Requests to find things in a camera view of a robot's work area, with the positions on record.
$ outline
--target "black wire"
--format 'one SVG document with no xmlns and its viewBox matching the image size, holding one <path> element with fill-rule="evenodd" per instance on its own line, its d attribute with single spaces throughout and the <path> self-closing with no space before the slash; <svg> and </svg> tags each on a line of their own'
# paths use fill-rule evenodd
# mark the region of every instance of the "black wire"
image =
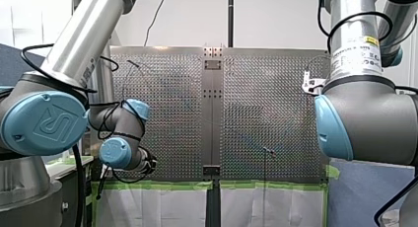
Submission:
<svg viewBox="0 0 418 227">
<path fill-rule="evenodd" d="M 403 39 L 401 39 L 401 40 L 399 40 L 397 42 L 394 42 L 391 45 L 381 46 L 381 49 L 385 49 L 385 48 L 388 48 L 388 47 L 392 47 L 392 46 L 395 46 L 395 45 L 398 45 L 398 44 L 404 42 L 407 38 L 409 38 L 412 35 L 412 33 L 414 33 L 414 31 L 415 31 L 415 29 L 417 27 L 417 23 L 418 23 L 418 16 L 415 14 L 415 17 L 414 17 L 414 25 L 412 26 L 411 31 Z"/>
<path fill-rule="evenodd" d="M 147 30 L 147 35 L 145 36 L 144 46 L 146 46 L 146 45 L 147 45 L 147 42 L 148 42 L 148 37 L 150 36 L 150 30 L 151 30 L 151 28 L 153 28 L 154 23 L 155 23 L 155 22 L 156 22 L 156 20 L 157 20 L 158 13 L 160 12 L 160 9 L 161 9 L 161 7 L 163 6 L 163 3 L 164 3 L 164 0 L 161 0 L 160 5 L 159 5 L 159 6 L 158 6 L 158 8 L 157 8 L 156 14 L 154 15 L 153 22 L 152 22 L 152 23 L 151 23 L 151 25 L 148 27 L 148 30 Z"/>
<path fill-rule="evenodd" d="M 112 72 L 115 72 L 115 71 L 117 71 L 117 69 L 119 69 L 119 64 L 116 62 L 116 61 L 114 61 L 114 60 L 112 60 L 112 59 L 110 59 L 110 58 L 108 58 L 108 57 L 105 57 L 105 56 L 101 56 L 101 59 L 103 59 L 103 60 L 105 60 L 105 61 L 108 61 L 108 62 L 110 62 L 111 64 L 114 64 L 116 67 L 115 68 L 113 68 L 113 69 L 111 69 L 110 68 L 110 71 L 112 71 Z"/>
<path fill-rule="evenodd" d="M 135 113 L 135 116 L 138 118 L 139 122 L 141 123 L 143 133 L 145 133 L 145 124 L 144 124 L 144 121 L 142 120 L 141 116 L 138 114 L 138 112 L 136 112 L 134 110 L 134 108 L 130 105 L 130 103 L 128 103 L 127 101 L 123 100 L 121 102 L 116 102 L 115 103 L 115 106 L 111 110 L 108 110 L 104 114 L 104 118 L 102 120 L 102 123 L 99 126 L 99 129 L 97 129 L 97 131 L 98 131 L 98 140 L 106 140 L 106 139 L 110 138 L 113 135 L 114 131 L 111 132 L 110 134 L 108 134 L 107 136 L 101 137 L 101 133 L 102 133 L 102 131 L 104 131 L 103 128 L 105 128 L 106 130 L 109 130 L 106 127 L 106 125 L 105 125 L 106 122 L 107 122 L 107 120 L 113 115 L 113 113 L 117 110 L 117 108 L 119 108 L 119 106 L 122 108 L 124 104 L 128 105 L 129 108 Z"/>
<path fill-rule="evenodd" d="M 338 22 L 331 30 L 331 32 L 329 33 L 328 36 L 328 40 L 327 40 L 327 48 L 328 51 L 331 52 L 331 41 L 332 41 L 332 37 L 334 36 L 334 34 L 336 33 L 336 31 L 338 31 L 338 29 L 344 25 L 345 23 L 347 23 L 348 21 L 350 21 L 351 19 L 355 18 L 355 17 L 360 17 L 360 16 L 377 16 L 377 17 L 381 17 L 383 18 L 385 21 L 387 21 L 388 24 L 388 30 L 386 32 L 386 34 L 379 38 L 379 40 L 384 40 L 385 38 L 387 38 L 389 36 L 389 34 L 391 33 L 391 31 L 393 30 L 393 21 L 390 19 L 389 16 L 387 16 L 384 13 L 381 12 L 376 12 L 376 11 L 371 11 L 371 12 L 361 12 L 361 13 L 357 13 L 351 16 L 348 16 L 346 18 L 344 18 L 343 20 L 341 20 L 340 22 Z"/>
<path fill-rule="evenodd" d="M 120 106 L 120 102 L 116 102 L 115 106 L 111 109 L 108 110 L 105 114 L 104 114 L 104 118 L 102 120 L 101 125 L 99 126 L 99 129 L 97 129 L 98 131 L 98 140 L 106 140 L 108 138 L 110 138 L 113 135 L 113 132 L 111 132 L 110 134 L 108 134 L 107 136 L 101 137 L 101 133 L 103 131 L 103 128 L 105 128 L 106 130 L 109 130 L 105 123 L 107 122 L 107 120 L 113 115 L 113 113 L 117 110 L 117 108 L 119 108 Z"/>
<path fill-rule="evenodd" d="M 149 172 L 147 172 L 147 173 L 145 173 L 144 174 L 144 176 L 142 176 L 142 177 L 140 177 L 139 179 L 137 179 L 137 180 L 129 180 L 129 181 L 127 181 L 127 180 L 123 180 L 123 179 L 121 179 L 117 174 L 116 174 L 116 171 L 114 170 L 114 168 L 111 168 L 111 173 L 113 174 L 113 176 L 114 176 L 114 178 L 115 179 L 117 179 L 119 182 L 122 182 L 122 183 L 124 183 L 124 184 L 135 184 L 135 183 L 138 183 L 138 182 L 140 182 L 140 181 L 143 181 L 145 178 L 147 178 L 147 176 L 148 176 L 148 174 L 149 174 Z"/>
<path fill-rule="evenodd" d="M 29 50 L 33 50 L 33 49 L 40 49 L 40 48 L 46 48 L 46 47 L 52 47 L 53 46 L 53 43 L 49 43 L 49 44 L 39 44 L 39 45 L 33 45 L 33 46 L 27 46 L 27 47 L 24 47 L 23 49 L 22 49 L 22 52 L 21 52 L 21 57 L 22 57 L 22 59 L 33 69 L 33 70 L 35 70 L 35 71 L 37 71 L 37 72 L 39 72 L 40 74 L 42 74 L 43 76 L 45 76 L 45 77 L 47 77 L 47 78 L 49 78 L 49 79 L 51 79 L 51 80 L 54 80 L 54 81 L 56 81 L 56 82 L 58 82 L 59 84 L 62 84 L 62 85 L 65 85 L 65 86 L 68 86 L 68 87 L 70 87 L 70 88 L 72 88 L 72 89 L 74 89 L 74 90 L 78 90 L 78 91 L 83 91 L 83 92 L 86 92 L 86 93 L 96 93 L 97 91 L 95 91 L 95 90 L 92 90 L 92 89 L 86 89 L 86 88 L 83 88 L 83 87 L 78 87 L 78 86 L 73 86 L 73 85 L 71 85 L 71 84 L 68 84 L 68 83 L 65 83 L 65 82 L 62 82 L 62 81 L 60 81 L 60 80 L 58 80 L 58 79 L 55 79 L 54 77 L 52 77 L 51 75 L 49 75 L 48 73 L 46 73 L 45 71 L 43 71 L 42 69 L 40 69 L 38 66 L 36 66 L 33 62 L 31 62 L 29 59 L 28 59 L 28 57 L 27 57 L 27 55 L 26 55 L 26 53 L 27 53 L 27 51 L 29 51 Z"/>
<path fill-rule="evenodd" d="M 403 198 L 408 192 L 410 192 L 418 184 L 418 177 L 415 177 L 405 188 L 403 188 L 398 194 L 396 194 L 390 201 L 388 201 L 381 209 L 376 212 L 374 220 L 378 226 L 381 226 L 381 216 L 401 198 Z"/>
<path fill-rule="evenodd" d="M 78 145 L 75 144 L 73 146 L 73 153 L 74 159 L 76 161 L 76 169 L 77 169 L 77 214 L 76 214 L 76 227 L 80 227 L 83 222 L 83 210 L 84 210 L 84 202 L 85 202 L 85 176 L 83 172 L 83 164 L 81 161 L 81 155 L 78 148 Z"/>
<path fill-rule="evenodd" d="M 13 91 L 13 88 L 0 92 L 0 100 L 8 97 L 10 93 L 12 93 L 12 91 Z"/>
<path fill-rule="evenodd" d="M 418 94 L 418 88 L 407 87 L 407 86 L 395 86 L 394 89 L 395 90 L 410 91 L 410 92 L 414 92 L 415 94 Z"/>
<path fill-rule="evenodd" d="M 322 20 L 321 20 L 321 9 L 322 9 L 322 5 L 323 5 L 323 1 L 324 0 L 319 0 L 319 5 L 317 6 L 317 24 L 319 25 L 320 30 L 322 31 L 322 33 L 324 35 L 326 35 L 327 37 L 329 37 L 329 33 L 325 30 L 325 28 L 322 25 Z"/>
<path fill-rule="evenodd" d="M 107 166 L 104 170 L 104 175 L 101 178 L 101 182 L 99 183 L 99 187 L 98 187 L 98 195 L 96 196 L 96 200 L 99 200 L 102 198 L 102 191 L 104 190 L 105 187 L 105 180 L 107 178 L 107 172 L 108 172 L 108 168 L 109 166 Z"/>
<path fill-rule="evenodd" d="M 141 123 L 141 126 L 142 126 L 142 130 L 143 130 L 142 133 L 145 134 L 145 124 L 144 124 L 144 121 L 142 120 L 141 116 L 138 114 L 138 112 L 136 112 L 136 110 L 133 109 L 133 107 L 127 101 L 123 100 L 123 101 L 120 102 L 121 107 L 123 106 L 123 104 L 128 105 L 129 108 L 135 113 L 136 117 L 138 117 L 138 120 L 139 120 L 139 122 Z"/>
</svg>

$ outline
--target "white wall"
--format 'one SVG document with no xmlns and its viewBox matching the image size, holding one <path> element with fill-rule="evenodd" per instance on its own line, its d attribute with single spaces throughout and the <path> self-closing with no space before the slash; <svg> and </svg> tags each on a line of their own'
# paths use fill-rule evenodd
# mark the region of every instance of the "white wall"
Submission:
<svg viewBox="0 0 418 227">
<path fill-rule="evenodd" d="M 138 0 L 116 27 L 122 45 L 142 45 L 161 0 Z M 382 11 L 385 0 L 378 1 Z M 317 0 L 235 0 L 235 47 L 326 49 L 316 23 Z M 323 11 L 325 27 L 329 15 Z M 166 0 L 148 45 L 219 46 L 228 40 L 228 0 Z M 402 63 L 385 71 L 399 85 L 414 81 L 416 36 L 403 45 Z"/>
<path fill-rule="evenodd" d="M 0 43 L 23 48 L 55 42 L 71 9 L 72 0 L 0 0 Z M 34 52 L 46 55 L 49 49 Z"/>
<path fill-rule="evenodd" d="M 116 32 L 122 45 L 143 45 L 160 1 L 138 0 L 120 19 Z M 325 49 L 316 6 L 317 0 L 235 0 L 235 47 Z M 384 0 L 377 6 L 382 11 Z M 21 48 L 54 42 L 70 16 L 71 0 L 0 0 L 0 43 Z M 327 28 L 325 11 L 322 20 Z M 227 28 L 228 0 L 166 0 L 148 45 L 226 45 Z M 418 86 L 416 39 L 414 34 L 402 44 L 402 63 L 384 73 L 396 84 Z"/>
</svg>

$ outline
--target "perforated metal panel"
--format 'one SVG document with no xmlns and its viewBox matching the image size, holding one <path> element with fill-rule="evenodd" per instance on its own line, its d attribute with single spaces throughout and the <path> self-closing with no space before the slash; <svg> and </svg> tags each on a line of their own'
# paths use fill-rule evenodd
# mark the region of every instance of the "perforated metal panel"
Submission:
<svg viewBox="0 0 418 227">
<path fill-rule="evenodd" d="M 215 60 L 222 67 L 205 69 L 211 63 L 205 52 L 111 50 L 120 65 L 114 73 L 116 98 L 135 98 L 152 109 L 141 142 L 159 159 L 151 178 L 202 180 L 203 165 L 213 164 L 221 166 L 221 179 L 320 183 L 326 159 L 316 142 L 314 98 L 301 87 L 307 64 L 325 53 L 225 48 Z M 313 61 L 312 77 L 324 77 L 328 64 Z M 274 150 L 275 157 L 265 150 Z"/>
<path fill-rule="evenodd" d="M 134 98 L 151 107 L 141 145 L 159 160 L 153 180 L 202 179 L 201 70 L 202 48 L 115 47 L 112 59 L 118 100 Z M 131 60 L 139 67 L 129 63 Z M 135 172 L 119 172 L 138 178 Z"/>
<path fill-rule="evenodd" d="M 223 179 L 319 183 L 325 178 L 325 160 L 315 135 L 314 98 L 301 88 L 304 69 L 321 54 L 224 50 Z M 322 77 L 327 64 L 313 61 L 312 77 Z"/>
</svg>

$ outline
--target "sticker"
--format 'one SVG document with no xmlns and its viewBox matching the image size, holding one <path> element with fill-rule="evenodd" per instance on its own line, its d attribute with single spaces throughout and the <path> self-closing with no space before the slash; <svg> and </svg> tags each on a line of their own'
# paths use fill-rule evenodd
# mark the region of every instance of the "sticker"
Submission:
<svg viewBox="0 0 418 227">
<path fill-rule="evenodd" d="M 379 46 L 379 41 L 376 38 L 373 38 L 373 37 L 364 37 L 364 41 L 365 42 L 372 43 L 372 44 L 374 44 L 376 46 Z"/>
<path fill-rule="evenodd" d="M 331 58 L 332 74 L 344 71 L 382 72 L 381 51 L 374 44 L 358 42 L 338 48 Z"/>
<path fill-rule="evenodd" d="M 94 58 L 90 59 L 90 62 L 86 66 L 86 69 L 84 70 L 84 73 L 82 77 L 80 78 L 80 84 L 81 85 L 87 85 L 87 82 L 89 81 L 90 77 L 92 77 L 92 73 L 96 68 L 96 61 Z"/>
<path fill-rule="evenodd" d="M 379 46 L 379 40 L 377 38 L 373 38 L 373 37 L 348 38 L 347 42 L 353 42 L 353 43 L 368 42 L 368 43 L 374 44 L 376 46 Z"/>
</svg>

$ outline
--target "green tape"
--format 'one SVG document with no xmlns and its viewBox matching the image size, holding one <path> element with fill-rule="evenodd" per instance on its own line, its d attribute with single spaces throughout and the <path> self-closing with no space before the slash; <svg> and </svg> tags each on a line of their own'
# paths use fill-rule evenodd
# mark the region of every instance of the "green tape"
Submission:
<svg viewBox="0 0 418 227">
<path fill-rule="evenodd" d="M 98 209 L 98 201 L 96 200 L 96 196 L 98 196 L 98 187 L 99 182 L 92 182 L 92 227 L 96 227 L 96 210 Z"/>
<path fill-rule="evenodd" d="M 92 157 L 93 156 L 82 156 L 81 160 L 86 161 L 86 160 L 88 160 Z M 63 165 L 75 165 L 76 161 L 74 160 L 74 157 L 67 158 L 64 161 L 62 160 L 62 158 L 59 158 L 59 159 L 56 159 L 56 160 L 49 161 L 48 163 L 46 163 L 46 165 L 53 165 L 53 164 L 56 164 L 56 163 L 61 163 Z"/>
<path fill-rule="evenodd" d="M 90 195 L 86 196 L 86 205 L 89 205 L 91 203 L 92 203 L 92 195 L 90 194 Z"/>
<path fill-rule="evenodd" d="M 92 158 L 93 156 L 82 156 L 81 160 L 82 161 L 86 161 L 90 158 Z M 74 159 L 74 157 L 70 157 L 68 159 L 65 159 L 64 161 L 62 161 L 62 164 L 64 165 L 75 165 L 76 164 L 76 160 Z"/>
<path fill-rule="evenodd" d="M 212 188 L 212 182 L 156 182 L 142 181 L 137 184 L 124 184 L 122 182 L 108 181 L 104 189 L 157 189 L 157 190 L 206 190 Z"/>
<path fill-rule="evenodd" d="M 286 182 L 263 181 L 221 181 L 221 189 L 296 189 L 296 190 L 324 190 L 327 185 L 301 185 Z"/>
<path fill-rule="evenodd" d="M 96 227 L 96 217 L 98 209 L 99 182 L 92 182 L 92 195 L 90 196 L 93 204 L 93 227 Z M 137 184 L 124 184 L 121 182 L 106 181 L 104 189 L 154 189 L 154 190 L 208 190 L 212 188 L 212 182 L 156 182 L 156 181 L 141 181 Z"/>
<path fill-rule="evenodd" d="M 328 226 L 328 194 L 329 194 L 329 188 L 326 186 L 326 188 L 323 190 L 323 211 L 322 211 L 322 225 L 323 227 Z"/>
<path fill-rule="evenodd" d="M 335 168 L 335 167 L 333 167 L 333 166 L 331 166 L 331 165 L 327 165 L 327 166 L 326 166 L 326 175 L 327 175 L 329 178 L 332 178 L 332 179 L 338 180 L 339 175 L 340 175 L 340 171 L 339 171 L 337 168 Z"/>
</svg>

